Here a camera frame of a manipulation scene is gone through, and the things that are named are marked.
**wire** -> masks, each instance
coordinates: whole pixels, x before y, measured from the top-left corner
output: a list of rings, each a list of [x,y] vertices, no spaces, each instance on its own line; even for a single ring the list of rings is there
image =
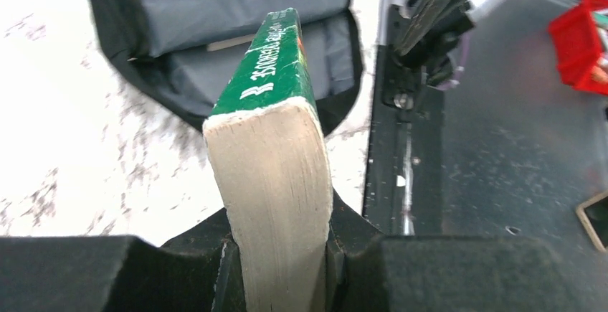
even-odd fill
[[[462,36],[461,48],[460,48],[460,60],[458,62],[458,67],[455,68],[455,72],[452,75],[452,78],[441,82],[437,85],[437,89],[441,91],[446,91],[452,88],[455,88],[460,84],[460,78],[465,71],[465,64],[467,63],[467,59],[469,57],[470,50],[470,40],[471,34],[469,32],[465,33]]]

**red basket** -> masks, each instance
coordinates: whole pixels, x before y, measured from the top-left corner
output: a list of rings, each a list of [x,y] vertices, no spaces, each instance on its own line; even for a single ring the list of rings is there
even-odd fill
[[[592,78],[592,69],[604,52],[592,17],[598,9],[608,9],[608,0],[581,0],[578,6],[553,20],[548,31],[564,84],[575,90],[608,95],[608,84]]]

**thick book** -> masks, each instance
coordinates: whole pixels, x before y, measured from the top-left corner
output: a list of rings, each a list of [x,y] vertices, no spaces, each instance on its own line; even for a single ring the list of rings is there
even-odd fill
[[[203,125],[248,311],[324,311],[333,190],[294,9],[268,14]]]

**black bag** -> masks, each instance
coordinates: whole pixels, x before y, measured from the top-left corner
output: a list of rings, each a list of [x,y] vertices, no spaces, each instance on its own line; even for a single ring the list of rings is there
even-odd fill
[[[132,85],[201,129],[271,11],[298,10],[323,132],[348,114],[363,64],[351,0],[90,0],[104,55]]]

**marble surface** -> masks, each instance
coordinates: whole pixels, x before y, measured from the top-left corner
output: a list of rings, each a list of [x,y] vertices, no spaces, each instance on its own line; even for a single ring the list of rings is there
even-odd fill
[[[379,0],[353,0],[366,72],[327,139],[361,210]],[[134,234],[155,245],[222,208],[201,134],[125,83],[87,0],[1,0],[0,235]]]

